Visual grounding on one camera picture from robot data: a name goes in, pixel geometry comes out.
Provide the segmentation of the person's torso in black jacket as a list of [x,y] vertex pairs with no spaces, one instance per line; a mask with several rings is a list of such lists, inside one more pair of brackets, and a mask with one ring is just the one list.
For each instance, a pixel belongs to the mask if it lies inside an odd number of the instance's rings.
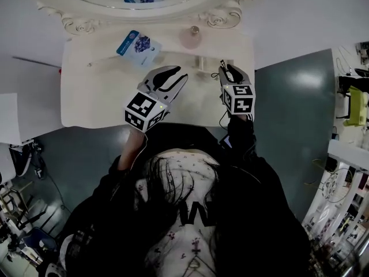
[[307,277],[311,246],[276,172],[202,127],[160,123],[71,213],[66,277]]

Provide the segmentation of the small white board table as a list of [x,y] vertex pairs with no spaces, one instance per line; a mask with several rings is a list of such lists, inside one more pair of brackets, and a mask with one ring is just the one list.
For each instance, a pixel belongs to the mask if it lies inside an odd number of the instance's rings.
[[0,94],[0,143],[21,144],[16,93]]

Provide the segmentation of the white ornate dressing table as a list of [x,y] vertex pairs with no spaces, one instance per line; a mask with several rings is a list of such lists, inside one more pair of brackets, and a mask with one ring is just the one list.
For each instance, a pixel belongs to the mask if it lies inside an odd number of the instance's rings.
[[153,67],[178,65],[189,79],[174,100],[166,122],[217,126],[224,119],[220,83],[194,68],[195,56],[233,59],[254,78],[254,50],[250,37],[236,29],[203,27],[201,44],[184,48],[182,25],[118,25],[69,39],[64,46],[61,74],[61,120],[65,126],[106,128],[124,124],[123,106],[148,69],[135,66],[116,50],[131,30],[162,45]]

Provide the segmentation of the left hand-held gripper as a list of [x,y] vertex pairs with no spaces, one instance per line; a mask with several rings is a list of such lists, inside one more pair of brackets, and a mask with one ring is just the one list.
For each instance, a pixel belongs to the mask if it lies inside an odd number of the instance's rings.
[[180,70],[180,66],[162,66],[151,70],[125,103],[124,121],[145,133],[163,120],[169,113],[170,103],[187,83],[188,74],[180,76],[167,88],[162,86]]

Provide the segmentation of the small white drawer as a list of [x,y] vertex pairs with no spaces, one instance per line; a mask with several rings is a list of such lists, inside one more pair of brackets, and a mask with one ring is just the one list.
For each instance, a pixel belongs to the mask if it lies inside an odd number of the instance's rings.
[[218,59],[211,57],[195,56],[194,68],[199,72],[212,74],[218,73],[221,64],[233,64],[233,59]]

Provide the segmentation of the blue face mask packet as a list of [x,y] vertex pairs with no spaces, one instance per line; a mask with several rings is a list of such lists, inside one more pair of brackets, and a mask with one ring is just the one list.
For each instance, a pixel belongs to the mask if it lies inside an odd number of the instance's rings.
[[139,67],[152,66],[160,53],[162,45],[136,30],[131,30],[125,37],[116,53]]

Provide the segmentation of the pink glass perfume bottle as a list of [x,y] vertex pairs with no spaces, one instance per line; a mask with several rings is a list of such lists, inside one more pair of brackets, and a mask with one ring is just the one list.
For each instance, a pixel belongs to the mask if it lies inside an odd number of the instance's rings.
[[192,50],[197,48],[202,41],[199,27],[191,26],[190,28],[181,30],[179,40],[182,46],[186,49]]

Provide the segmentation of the large white board table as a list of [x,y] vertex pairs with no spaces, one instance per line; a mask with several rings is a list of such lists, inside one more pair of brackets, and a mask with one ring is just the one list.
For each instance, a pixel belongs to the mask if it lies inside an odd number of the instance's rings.
[[21,144],[63,128],[58,67],[0,55],[2,93],[17,94]]

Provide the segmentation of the person's left forearm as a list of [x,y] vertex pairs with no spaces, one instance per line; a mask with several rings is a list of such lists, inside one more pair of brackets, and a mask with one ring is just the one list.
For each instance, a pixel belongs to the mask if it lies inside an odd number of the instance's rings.
[[145,145],[146,135],[135,128],[130,129],[129,137],[118,160],[119,171],[131,169],[134,161]]

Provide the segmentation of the person's right forearm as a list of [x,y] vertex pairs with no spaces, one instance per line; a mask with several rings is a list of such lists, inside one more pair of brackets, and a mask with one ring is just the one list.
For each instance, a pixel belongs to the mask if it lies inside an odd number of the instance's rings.
[[240,161],[249,163],[256,154],[256,136],[253,121],[245,115],[232,115],[228,126],[228,137],[231,155]]

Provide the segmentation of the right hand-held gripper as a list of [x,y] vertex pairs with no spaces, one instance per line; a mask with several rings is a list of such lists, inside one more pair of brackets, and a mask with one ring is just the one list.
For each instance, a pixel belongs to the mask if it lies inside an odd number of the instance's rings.
[[231,115],[253,115],[255,105],[255,89],[246,72],[237,66],[228,64],[227,68],[219,67],[221,100]]

